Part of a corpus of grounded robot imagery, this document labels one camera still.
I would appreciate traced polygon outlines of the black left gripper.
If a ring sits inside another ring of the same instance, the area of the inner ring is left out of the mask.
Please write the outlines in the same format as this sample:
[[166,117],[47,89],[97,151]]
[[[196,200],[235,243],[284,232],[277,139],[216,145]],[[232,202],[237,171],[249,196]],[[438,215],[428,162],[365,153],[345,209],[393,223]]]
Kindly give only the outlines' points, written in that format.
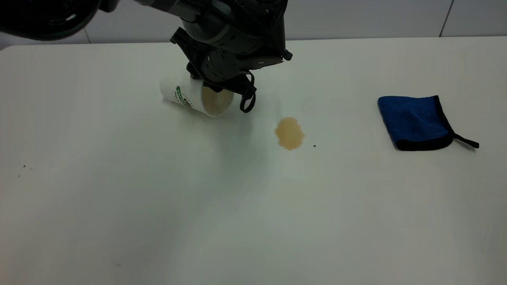
[[228,90],[252,97],[257,89],[251,73],[239,67],[237,56],[255,50],[255,37],[236,27],[183,27],[170,38],[187,56],[186,70],[214,92]]

